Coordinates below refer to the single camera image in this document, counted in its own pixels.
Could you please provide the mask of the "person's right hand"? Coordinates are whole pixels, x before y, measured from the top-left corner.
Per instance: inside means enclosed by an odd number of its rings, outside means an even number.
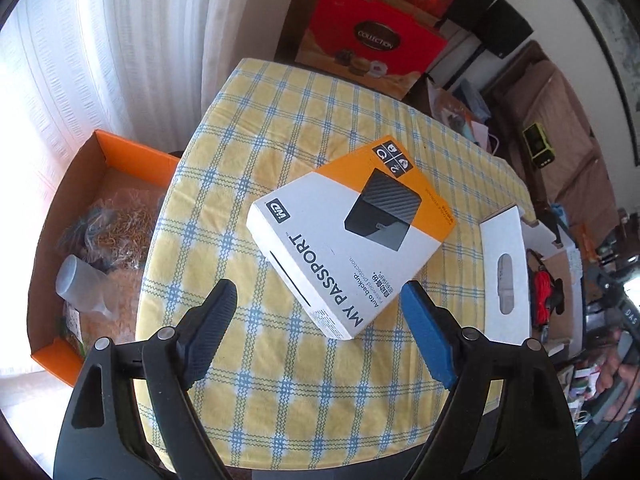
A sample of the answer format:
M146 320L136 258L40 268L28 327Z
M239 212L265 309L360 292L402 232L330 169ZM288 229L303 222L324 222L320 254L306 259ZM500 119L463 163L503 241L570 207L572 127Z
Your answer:
M615 377L618 376L625 384L624 393L633 398L639 389L639 367L637 365L624 364L615 348L611 348L606 354L604 363L600 367L600 375L597 379L597 392L602 393L611 389Z

